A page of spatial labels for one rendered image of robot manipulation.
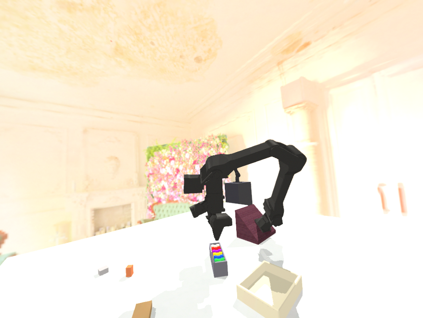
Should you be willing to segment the cream rectangular tray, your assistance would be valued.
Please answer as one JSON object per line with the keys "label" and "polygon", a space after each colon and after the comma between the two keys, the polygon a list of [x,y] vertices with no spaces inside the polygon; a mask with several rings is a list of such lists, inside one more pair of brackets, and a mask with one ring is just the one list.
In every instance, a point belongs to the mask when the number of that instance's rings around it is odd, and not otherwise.
{"label": "cream rectangular tray", "polygon": [[303,289],[302,276],[263,261],[237,285],[237,299],[265,318],[286,318]]}

